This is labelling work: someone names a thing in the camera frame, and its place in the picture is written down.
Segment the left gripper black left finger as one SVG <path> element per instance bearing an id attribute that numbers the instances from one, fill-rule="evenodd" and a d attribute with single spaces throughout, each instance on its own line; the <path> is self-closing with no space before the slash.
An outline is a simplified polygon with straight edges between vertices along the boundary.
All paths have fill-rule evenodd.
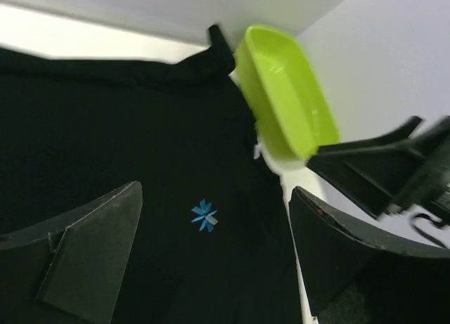
<path id="1" fill-rule="evenodd" d="M 110 323 L 142 204 L 134 181 L 2 235 L 1 322 Z"/>

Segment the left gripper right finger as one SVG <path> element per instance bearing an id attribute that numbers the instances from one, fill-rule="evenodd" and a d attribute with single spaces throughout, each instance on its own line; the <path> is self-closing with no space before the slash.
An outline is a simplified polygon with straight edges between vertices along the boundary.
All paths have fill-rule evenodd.
<path id="1" fill-rule="evenodd" d="M 448 323 L 449 251 L 399 237 L 292 190 L 289 213 L 320 323 Z"/>

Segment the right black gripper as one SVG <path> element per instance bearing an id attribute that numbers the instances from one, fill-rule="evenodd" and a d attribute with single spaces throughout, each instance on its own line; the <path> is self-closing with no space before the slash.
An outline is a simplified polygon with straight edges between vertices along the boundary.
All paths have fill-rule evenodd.
<path id="1" fill-rule="evenodd" d="M 449 117 L 410 135 L 417 116 L 376 138 L 325 145 L 307 161 L 318 174 L 373 219 L 418 205 L 434 215 L 449 214 Z M 407 151 L 399 144 L 407 142 Z"/>

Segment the green plastic tray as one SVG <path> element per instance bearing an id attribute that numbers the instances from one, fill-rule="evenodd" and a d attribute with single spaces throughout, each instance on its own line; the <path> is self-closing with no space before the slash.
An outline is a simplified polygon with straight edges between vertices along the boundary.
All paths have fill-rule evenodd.
<path id="1" fill-rule="evenodd" d="M 273 27 L 249 26 L 235 53 L 236 74 L 268 151 L 308 160 L 340 132 L 301 46 Z"/>

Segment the black t shirt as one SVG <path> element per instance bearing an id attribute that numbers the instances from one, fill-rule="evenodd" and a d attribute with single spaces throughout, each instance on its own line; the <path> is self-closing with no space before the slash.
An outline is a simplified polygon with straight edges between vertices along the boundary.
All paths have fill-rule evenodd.
<path id="1" fill-rule="evenodd" d="M 221 30 L 176 64 L 1 51 L 1 236 L 138 181 L 110 323 L 301 323 L 279 177 Z"/>

